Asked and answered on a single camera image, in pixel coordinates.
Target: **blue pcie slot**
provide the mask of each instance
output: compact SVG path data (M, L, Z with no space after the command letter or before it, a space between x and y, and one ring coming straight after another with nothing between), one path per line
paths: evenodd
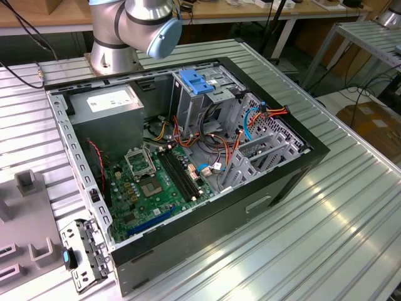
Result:
M171 212L173 212L176 209L176 207L168 210L167 212L156 216L155 218L152 218L150 221L147 221L143 224L140 224L139 226L133 227L131 230L127 231L127 236L134 235L137 233L142 232L143 230L146 230L147 228L150 228L154 226L155 224L159 224L162 221L166 220L167 218L171 217Z

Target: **wooden desk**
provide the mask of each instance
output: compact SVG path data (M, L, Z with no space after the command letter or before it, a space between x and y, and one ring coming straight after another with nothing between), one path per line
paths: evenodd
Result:
M359 16L363 21L371 11L368 6L363 9L348 8L346 11L327 11L319 5L304 0L296 4L294 9L284 10L279 19L287 20L277 47L274 50L273 58L278 58L288 39L291 30L297 19L313 18L337 18L345 16ZM64 33L77 31L91 31L91 14L86 0L64 0L49 16L42 14L20 12L33 26L41 33ZM272 10L271 19L276 14ZM225 0L217 2L197 2L194 4L193 24L212 23L235 23L248 21L265 21L269 15L269 9L263 9L254 4L244 4L241 7L226 3ZM190 22L188 13L183 12L184 24ZM25 34L14 16L0 5L0 36Z

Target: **label sticker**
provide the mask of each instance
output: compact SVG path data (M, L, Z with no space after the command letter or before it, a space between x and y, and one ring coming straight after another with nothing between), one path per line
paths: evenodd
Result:
M370 115L370 114L374 114L375 112L374 111L372 111L370 108L366 108L366 107L363 107L363 108L359 108L363 113L365 113L366 115Z
M86 102L88 102L88 105L93 113L133 103L132 99L126 91L116 91L112 93L88 97Z
M372 120L378 127L388 127L388 125L381 119Z

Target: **metal slotted table surface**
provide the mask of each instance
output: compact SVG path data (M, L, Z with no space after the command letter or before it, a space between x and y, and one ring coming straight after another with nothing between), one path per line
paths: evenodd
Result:
M177 47L145 68L228 56L319 137L331 152L262 216L124 300L385 300L401 281L401 172L244 43ZM83 58L41 63L46 81L91 77ZM37 82L33 64L13 68ZM59 228L87 218L44 91L0 70L0 178L44 174ZM114 276L77 296L64 267L2 300L120 300Z
M333 60L338 60L349 42L351 42L363 48L390 67L399 67L401 65L401 56L394 50L397 45L401 44L401 28L387 29L374 21L338 23L333 25L318 53L314 57L302 82L303 88L310 82L311 77L336 34L342 35L346 41L340 46ZM373 66L372 71L375 71L376 68L377 65Z

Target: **gray block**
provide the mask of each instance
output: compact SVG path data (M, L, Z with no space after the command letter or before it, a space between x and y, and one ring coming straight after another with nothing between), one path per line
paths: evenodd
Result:
M40 173L0 184L0 294L63 264L61 241Z

